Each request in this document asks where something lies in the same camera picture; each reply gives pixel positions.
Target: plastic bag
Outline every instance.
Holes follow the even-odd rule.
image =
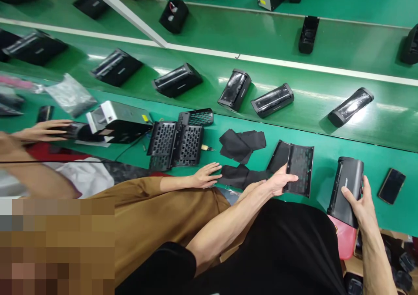
[[[6,75],[0,75],[0,85],[7,86],[9,88],[27,90],[36,94],[42,93],[45,89],[41,84],[35,84],[28,80]]]
[[[0,86],[0,115],[23,115],[20,112],[25,99],[17,95],[13,89]]]
[[[73,118],[80,116],[97,103],[87,89],[70,74],[65,74],[62,82],[46,87],[45,90]]]

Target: black shirt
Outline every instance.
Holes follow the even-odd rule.
[[[115,294],[346,294],[335,227],[325,213],[269,200],[243,244],[196,278],[196,260],[168,242]]]

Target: brown pants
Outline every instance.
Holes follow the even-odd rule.
[[[92,197],[115,200],[115,287],[161,244],[186,246],[230,206],[216,188],[162,193],[161,178],[126,181]]]

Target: hand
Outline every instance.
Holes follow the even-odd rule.
[[[271,178],[263,185],[273,196],[283,195],[283,187],[288,182],[296,182],[299,177],[293,174],[286,174],[287,163],[282,166]]]
[[[187,187],[188,188],[208,188],[216,184],[218,178],[222,177],[222,174],[211,175],[212,173],[222,168],[219,163],[211,163],[205,165],[195,174],[187,176]]]
[[[369,232],[379,232],[378,220],[374,211],[373,199],[371,197],[371,187],[367,176],[363,177],[363,197],[356,200],[347,187],[342,187],[341,191],[345,199],[350,203],[353,212],[357,217],[360,230],[363,234]]]
[[[65,134],[66,131],[61,130],[50,130],[53,127],[66,127],[70,126],[73,121],[71,120],[50,120],[46,122],[37,123],[34,127],[24,129],[23,131],[12,134],[13,137],[21,141],[63,141],[66,140],[62,137],[52,137],[49,135],[54,134]]]

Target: black smartphone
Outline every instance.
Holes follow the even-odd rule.
[[[390,169],[388,176],[386,176],[380,188],[378,197],[388,204],[394,204],[396,197],[398,197],[404,185],[405,179],[406,176],[404,174],[395,169]]]
[[[36,123],[46,122],[46,121],[51,120],[53,112],[54,112],[54,107],[51,105],[44,105],[40,107]]]

